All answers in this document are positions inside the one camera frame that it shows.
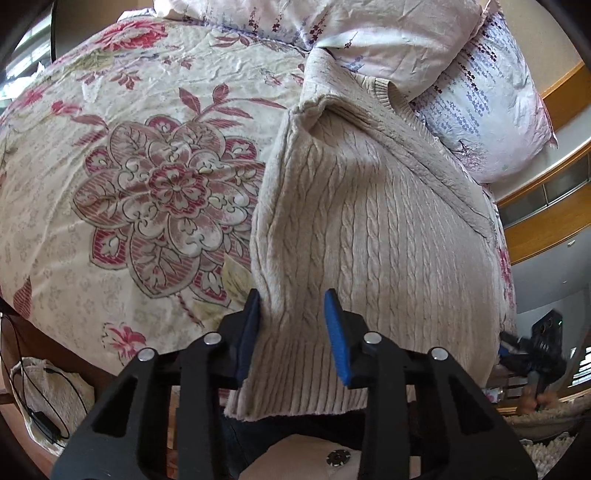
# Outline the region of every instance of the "pillow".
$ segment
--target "pillow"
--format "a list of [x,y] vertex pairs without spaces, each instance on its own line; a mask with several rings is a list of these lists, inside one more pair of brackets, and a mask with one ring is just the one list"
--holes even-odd
[[328,48],[339,64],[392,80],[412,99],[435,82],[478,29],[475,0],[167,0],[178,13]]
[[435,84],[411,102],[433,135],[480,183],[525,168],[556,137],[500,6]]

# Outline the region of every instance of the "bed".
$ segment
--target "bed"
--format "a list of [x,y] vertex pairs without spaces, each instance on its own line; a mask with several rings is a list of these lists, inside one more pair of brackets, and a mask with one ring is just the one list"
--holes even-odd
[[[172,351],[215,329],[253,285],[265,158],[306,57],[196,21],[133,17],[52,64],[0,119],[2,298],[114,375],[145,346]],[[172,158],[184,167],[168,168]],[[511,270],[482,196],[505,329]]]

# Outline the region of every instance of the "beige sweater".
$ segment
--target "beige sweater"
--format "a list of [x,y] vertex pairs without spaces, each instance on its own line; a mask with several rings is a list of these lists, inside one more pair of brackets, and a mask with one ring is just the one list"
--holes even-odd
[[227,414],[252,420],[365,406],[365,392],[347,390],[336,375],[322,306],[328,288],[399,346],[443,346],[486,381],[502,298],[493,227],[480,188],[434,144],[392,108],[388,82],[311,52],[252,223],[263,325]]

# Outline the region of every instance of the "cable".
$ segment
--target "cable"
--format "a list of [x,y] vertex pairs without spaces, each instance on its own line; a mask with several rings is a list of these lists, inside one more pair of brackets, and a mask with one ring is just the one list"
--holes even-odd
[[[27,404],[24,402],[24,400],[22,399],[20,393],[18,392],[17,388],[14,386],[14,382],[12,381],[12,377],[10,372],[8,371],[8,367],[6,366],[6,362],[4,361],[4,358],[2,357],[2,351],[0,351],[0,362],[2,362],[2,366],[4,367],[4,371],[6,372],[7,376],[8,376],[8,381],[10,382],[10,385],[12,387],[12,391],[15,393],[15,395],[17,396],[17,399],[19,401],[19,403],[22,405],[22,407],[26,410],[27,414],[29,415],[29,418],[31,419],[31,421],[35,424],[35,426],[37,426],[37,429],[49,440],[49,441],[53,441],[51,438],[49,438],[48,435],[46,435],[46,433],[43,431],[43,429],[41,428],[41,426],[39,425],[37,419],[35,418],[34,415],[32,415],[31,409],[27,406]],[[25,384],[24,384],[24,378],[23,378],[23,384],[22,384],[22,391],[24,394],[25,391]],[[62,448],[66,448],[66,445],[62,445],[61,443],[57,443],[55,442],[55,445],[57,445],[58,447],[62,447]]]
[[70,386],[72,387],[72,390],[74,391],[74,393],[76,393],[76,395],[78,396],[78,400],[80,400],[80,403],[82,404],[82,408],[84,409],[84,412],[88,415],[88,410],[86,408],[86,405],[84,404],[84,400],[82,400],[82,396],[78,393],[78,390],[76,389],[76,387],[74,386],[74,384],[72,383],[72,380],[70,380],[67,376],[65,376],[63,373],[61,373],[58,370],[54,370],[50,367],[45,367],[43,370],[45,370],[47,373],[50,374],[57,374],[57,375],[61,375],[63,378],[66,379],[66,381],[70,384]]
[[[2,358],[2,354],[0,352],[0,361],[2,361],[2,365],[4,366],[4,370],[6,370],[6,373],[8,375],[8,380],[11,383],[11,387],[14,390],[14,392],[17,395],[17,399],[18,401],[21,403],[21,405],[23,405],[23,408],[25,408],[25,410],[27,411],[27,413],[29,414],[31,420],[33,421],[33,423],[37,426],[37,428],[39,429],[39,431],[48,438],[49,441],[51,441],[52,443],[55,443],[57,446],[60,446],[62,448],[66,448],[65,445],[61,445],[59,443],[57,443],[56,440],[52,439],[47,433],[45,433],[45,431],[41,428],[40,423],[38,421],[38,419],[35,416],[35,412],[32,411],[32,409],[28,406],[27,404],[27,399],[26,399],[26,393],[25,393],[25,376],[27,377],[27,379],[29,380],[29,383],[35,387],[35,389],[39,392],[39,395],[41,395],[41,398],[43,398],[43,400],[45,400],[45,402],[49,405],[49,407],[53,410],[53,412],[56,414],[57,418],[60,419],[62,425],[65,427],[66,429],[66,434],[67,436],[63,436],[61,435],[60,432],[60,437],[62,440],[68,440],[70,438],[70,429],[68,428],[68,425],[66,424],[66,422],[63,420],[63,418],[61,417],[61,415],[57,412],[57,410],[53,407],[53,405],[51,404],[51,402],[49,402],[49,400],[47,399],[47,397],[43,394],[43,392],[33,383],[33,381],[31,380],[31,377],[29,377],[27,370],[24,368],[23,365],[23,358],[22,358],[22,352],[21,352],[21,344],[20,341],[18,340],[18,337],[20,335],[19,331],[17,330],[16,326],[14,325],[14,322],[12,321],[12,319],[9,316],[6,316],[6,318],[8,319],[8,321],[10,322],[10,325],[12,326],[12,330],[14,331],[14,337],[16,339],[17,342],[17,351],[18,351],[18,356],[20,359],[20,370],[21,370],[21,378],[22,378],[22,398],[18,393],[18,390],[15,388],[14,383],[12,381],[12,377],[10,372],[8,371],[8,368],[6,366],[6,363],[4,362],[4,359]],[[80,403],[82,404],[82,408],[84,409],[85,413],[88,415],[88,409],[86,408],[86,405],[84,403],[84,401],[82,400],[82,396],[80,395],[80,393],[78,392],[77,388],[74,386],[74,384],[72,383],[72,381],[65,376],[63,373],[54,370],[52,368],[49,367],[45,367],[43,370],[45,370],[45,372],[48,373],[54,373],[54,374],[59,374],[61,375],[63,378],[66,379],[66,381],[70,384],[70,386],[72,387],[72,389],[74,390],[74,392],[76,393],[76,395],[78,396],[78,399],[80,400]]]

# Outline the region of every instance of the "ribbed hem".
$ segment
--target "ribbed hem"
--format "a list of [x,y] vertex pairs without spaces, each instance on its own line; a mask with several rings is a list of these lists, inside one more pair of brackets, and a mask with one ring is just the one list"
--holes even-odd
[[231,392],[225,413],[254,421],[277,415],[337,415],[365,408],[366,390],[348,390],[338,379],[324,339],[259,337],[243,387]]

